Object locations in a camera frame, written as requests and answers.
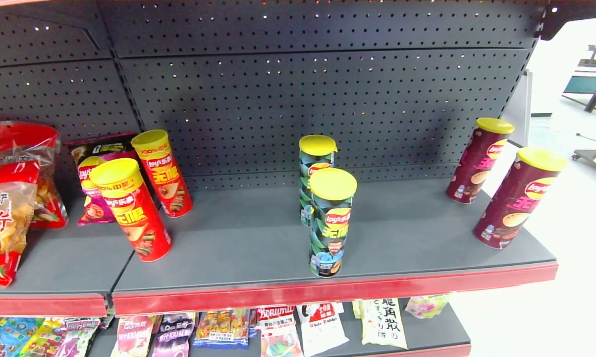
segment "colorful snack packaging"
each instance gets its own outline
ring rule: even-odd
[[[413,296],[408,300],[406,311],[419,319],[429,319],[441,314],[452,294]]]
[[[311,225],[311,186],[309,177],[320,169],[334,167],[335,140],[324,135],[307,135],[300,138],[300,221]]]
[[[349,341],[333,303],[310,303],[297,308],[305,357],[331,350]]]
[[[309,182],[314,209],[309,267],[315,275],[330,278],[341,267],[357,180],[341,169],[320,169]]]
[[[189,339],[194,333],[196,312],[163,315],[155,335],[152,357],[187,357]]]
[[[85,357],[89,343],[98,330],[98,318],[68,318],[64,320],[64,340],[54,357]]]
[[[172,241],[137,161],[129,158],[107,161],[91,170],[89,177],[141,260],[154,262],[170,251]]]
[[[14,281],[33,216],[38,161],[0,165],[0,285]]]
[[[0,321],[0,357],[16,357],[42,325],[42,318],[4,318]]]
[[[201,314],[192,346],[196,348],[246,349],[249,343],[247,309],[208,311]]]
[[[50,126],[32,122],[0,120],[0,165],[38,161],[40,179],[32,228],[62,228],[67,214],[55,188],[55,155],[60,152],[60,137]]]
[[[479,118],[476,125],[478,128],[470,136],[445,192],[448,197],[460,203],[474,202],[502,148],[507,144],[507,138],[514,130],[510,122],[496,118]]]
[[[397,299],[363,300],[362,314],[362,344],[408,349]]]
[[[89,174],[94,167],[106,161],[120,158],[137,159],[137,153],[130,145],[130,140],[135,135],[135,133],[127,133],[66,143],[78,167],[82,192],[87,195],[84,202],[84,215],[78,221],[78,226],[115,222],[114,214],[106,205],[98,186],[90,180]]]
[[[518,149],[516,161],[474,227],[474,236],[491,248],[507,248],[566,165],[567,160],[552,151]]]
[[[119,318],[117,342],[110,357],[146,357],[155,316]]]
[[[260,307],[260,357],[304,357],[293,306]]]
[[[146,131],[135,136],[132,145],[158,193],[166,215],[181,217],[190,212],[193,202],[172,154],[168,133],[161,129]]]

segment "red snack bag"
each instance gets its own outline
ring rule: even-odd
[[[39,174],[37,161],[0,165],[0,285],[14,280],[27,244]]]
[[[0,165],[31,160],[40,163],[32,228],[66,225],[66,208],[54,183],[55,155],[59,151],[59,134],[52,127],[0,120]]]

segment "white snack bag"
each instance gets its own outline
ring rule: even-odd
[[[396,298],[364,300],[362,344],[379,344],[408,349],[399,301]]]
[[[305,357],[317,355],[348,342],[339,320],[340,305],[341,303],[325,302],[297,306]]]

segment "chip bag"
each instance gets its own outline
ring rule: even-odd
[[[130,140],[135,135],[135,133],[110,135],[66,143],[71,151],[73,161],[78,167],[82,191],[87,195],[84,202],[84,214],[78,221],[78,226],[116,222],[114,214],[106,205],[98,186],[90,180],[89,174],[91,170],[106,161],[120,158],[138,160],[137,152],[130,145]]]
[[[18,269],[39,174],[37,161],[0,165],[0,285],[9,285]]]
[[[21,161],[40,163],[32,228],[62,228],[66,225],[66,208],[54,183],[55,155],[58,152],[60,138],[52,127],[0,120],[0,165]]]

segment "yellow lid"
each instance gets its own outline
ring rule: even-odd
[[[106,161],[91,170],[89,178],[98,186],[124,181],[139,171],[139,163],[131,158]]]
[[[497,118],[479,118],[476,120],[476,125],[483,130],[497,134],[511,134],[515,129],[510,122]]]
[[[320,169],[309,179],[311,192],[329,201],[341,201],[355,194],[357,180],[341,169]]]
[[[144,131],[135,136],[130,144],[135,149],[154,149],[168,142],[168,132],[162,129]]]
[[[300,150],[309,155],[325,156],[337,152],[337,144],[329,136],[307,135],[300,138]]]
[[[568,163],[565,158],[553,151],[533,146],[518,149],[518,154],[516,156],[533,167],[553,172],[560,172]]]

